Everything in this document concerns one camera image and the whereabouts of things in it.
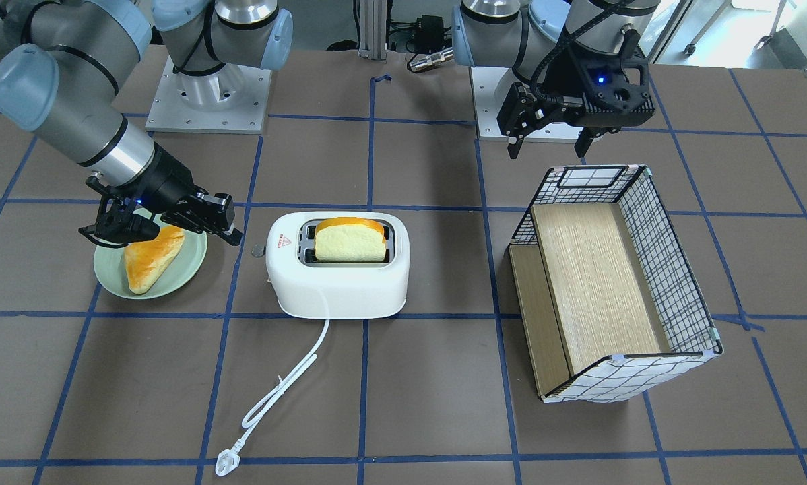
box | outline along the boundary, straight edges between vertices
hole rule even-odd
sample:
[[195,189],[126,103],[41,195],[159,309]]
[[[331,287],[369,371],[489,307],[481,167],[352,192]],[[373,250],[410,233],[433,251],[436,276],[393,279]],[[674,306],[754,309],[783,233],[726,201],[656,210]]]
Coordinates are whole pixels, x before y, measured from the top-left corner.
[[723,353],[646,166],[551,168],[509,255],[545,403],[630,399]]

white toaster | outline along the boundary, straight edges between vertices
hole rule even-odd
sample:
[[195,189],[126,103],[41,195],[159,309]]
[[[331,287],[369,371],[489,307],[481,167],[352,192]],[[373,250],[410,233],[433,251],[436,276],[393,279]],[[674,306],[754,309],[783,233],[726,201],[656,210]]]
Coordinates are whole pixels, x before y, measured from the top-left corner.
[[[317,224],[328,218],[376,220],[385,228],[383,262],[318,262]],[[406,303],[410,237],[400,219],[379,212],[293,212],[278,218],[265,244],[265,266],[281,310],[301,319],[379,319]]]

blue joint cap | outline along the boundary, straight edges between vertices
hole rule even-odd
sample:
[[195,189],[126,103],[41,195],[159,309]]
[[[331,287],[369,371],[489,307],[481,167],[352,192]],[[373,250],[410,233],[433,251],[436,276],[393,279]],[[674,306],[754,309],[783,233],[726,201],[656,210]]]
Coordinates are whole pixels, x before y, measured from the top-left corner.
[[143,12],[132,2],[126,0],[86,0],[86,2],[96,4],[101,10],[108,13],[131,37],[137,47],[137,55],[143,59],[143,53],[152,40],[152,28],[143,15]]
[[59,65],[39,46],[15,47],[0,61],[0,111],[21,129],[44,123],[58,89]]
[[564,0],[532,0],[529,4],[529,16],[542,36],[556,42],[560,38],[564,19],[570,8]]
[[278,18],[271,26],[269,41],[265,44],[263,59],[259,68],[270,71],[279,71],[290,57],[290,47],[293,43],[293,15],[287,9],[278,12]]
[[452,47],[455,49],[455,62],[460,65],[475,65],[469,41],[466,40],[466,28],[463,24],[463,14],[460,5],[452,9]]
[[176,30],[203,13],[212,0],[152,0],[152,19],[159,32]]

toy bread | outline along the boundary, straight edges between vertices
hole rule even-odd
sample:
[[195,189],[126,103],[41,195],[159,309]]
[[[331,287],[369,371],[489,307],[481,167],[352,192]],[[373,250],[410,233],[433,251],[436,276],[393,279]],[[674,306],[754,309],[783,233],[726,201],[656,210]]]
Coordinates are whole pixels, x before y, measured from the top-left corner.
[[317,261],[382,262],[385,229],[373,219],[326,219],[317,225],[314,253]]
[[158,237],[144,242],[133,242],[125,248],[125,272],[129,288],[134,294],[145,294],[158,277],[170,266],[185,242],[182,228],[166,225]]

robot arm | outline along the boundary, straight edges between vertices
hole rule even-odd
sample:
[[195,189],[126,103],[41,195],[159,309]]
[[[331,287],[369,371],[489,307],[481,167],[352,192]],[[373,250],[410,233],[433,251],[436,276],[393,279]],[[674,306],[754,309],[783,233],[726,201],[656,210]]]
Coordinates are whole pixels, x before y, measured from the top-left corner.
[[523,139],[549,123],[595,138],[637,126],[655,113],[649,62],[637,43],[659,0],[468,0],[455,10],[453,46],[463,65],[510,67],[496,117],[516,158]]
[[80,229],[93,243],[157,237],[157,224],[133,213],[139,203],[166,223],[239,245],[232,197],[195,185],[188,168],[110,105],[150,37],[124,0],[0,0],[0,111],[93,172],[86,184],[101,205],[96,223]]

